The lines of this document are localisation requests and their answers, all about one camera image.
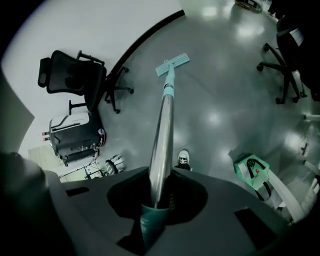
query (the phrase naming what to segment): black strap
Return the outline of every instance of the black strap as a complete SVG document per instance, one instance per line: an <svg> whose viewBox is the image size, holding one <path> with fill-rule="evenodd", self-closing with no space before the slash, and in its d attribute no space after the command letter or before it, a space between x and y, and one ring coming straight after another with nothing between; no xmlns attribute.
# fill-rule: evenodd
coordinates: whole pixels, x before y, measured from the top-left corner
<svg viewBox="0 0 320 256"><path fill-rule="evenodd" d="M263 185L265 186L266 191L268 192L269 197L266 199L266 200L268 200L268 199L271 197L271 190L270 190L269 185L268 185L266 182L264 182ZM266 201L266 200L264 200L264 198L259 194L258 191L255 190L255 192L256 192L256 195L258 196L258 198L259 198L261 201Z"/></svg>
<svg viewBox="0 0 320 256"><path fill-rule="evenodd" d="M257 159L254 159L254 158L249 158L247 161L246 161L246 166L248 168L248 171L250 173L250 178L253 179L255 176L254 176L254 173L252 172L251 170L251 167L250 167L250 162L254 162L254 163L257 163L258 165L261 166L261 168L264 170L266 167L261 163L259 162Z"/></svg>

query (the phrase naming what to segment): mop head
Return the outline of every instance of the mop head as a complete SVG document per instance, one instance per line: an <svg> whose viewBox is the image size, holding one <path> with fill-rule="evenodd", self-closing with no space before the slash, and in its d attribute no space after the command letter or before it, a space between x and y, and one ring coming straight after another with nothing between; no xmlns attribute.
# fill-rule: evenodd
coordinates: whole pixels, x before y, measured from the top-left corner
<svg viewBox="0 0 320 256"><path fill-rule="evenodd" d="M174 68L181 66L182 64L185 64L187 62L189 62L190 59L188 57L188 55L186 53L183 53L173 59L170 60L165 60L164 64L158 66L155 69L156 74L158 75L158 77L162 76L163 74L169 72L170 69L170 65L168 65L169 63L171 63L173 65Z"/></svg>

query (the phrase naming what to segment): floor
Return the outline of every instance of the floor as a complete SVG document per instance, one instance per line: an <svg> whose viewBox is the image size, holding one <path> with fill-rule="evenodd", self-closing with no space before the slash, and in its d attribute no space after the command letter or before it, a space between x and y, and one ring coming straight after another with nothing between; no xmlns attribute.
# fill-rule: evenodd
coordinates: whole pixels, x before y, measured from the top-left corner
<svg viewBox="0 0 320 256"><path fill-rule="evenodd" d="M190 62L175 69L173 164L179 151L188 149L194 172L248 189L235 176L233 159L253 153L270 164L301 202L314 174L302 165L300 147L308 141L314 142L313 149L320 145L319 126L303 121L303 114L320 113L320 104L310 96L294 104L290 88L286 104L276 105L282 74L257 71L263 60L277 62L262 51L266 42L277 47L275 21L233 0L180 2L186 16L156 32L126 62L130 72L119 84L135 92L116 93L121 113L104 101L99 105L107 134L101 162L121 154L127 170L149 165L165 81L155 68L187 53ZM309 155L311 162L319 162L319 154Z"/></svg>

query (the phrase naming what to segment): sneaker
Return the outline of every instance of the sneaker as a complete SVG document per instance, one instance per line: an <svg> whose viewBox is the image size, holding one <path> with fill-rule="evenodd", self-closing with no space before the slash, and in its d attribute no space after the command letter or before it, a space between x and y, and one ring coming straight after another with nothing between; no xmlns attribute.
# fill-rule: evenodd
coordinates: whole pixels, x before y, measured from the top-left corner
<svg viewBox="0 0 320 256"><path fill-rule="evenodd" d="M189 153L188 151L181 150L179 155L178 155L178 164L179 165L188 165L190 161Z"/></svg>

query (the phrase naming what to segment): green bag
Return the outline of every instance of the green bag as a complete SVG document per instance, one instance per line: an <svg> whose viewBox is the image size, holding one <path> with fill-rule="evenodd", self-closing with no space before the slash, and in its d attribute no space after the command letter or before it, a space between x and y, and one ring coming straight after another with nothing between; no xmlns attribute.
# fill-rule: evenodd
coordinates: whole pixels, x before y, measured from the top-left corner
<svg viewBox="0 0 320 256"><path fill-rule="evenodd" d="M233 166L236 175L255 190L260 200L264 201L264 198L257 190L263 186L266 188L269 197L271 196L271 190L267 184L269 164L254 154L246 154L235 161Z"/></svg>

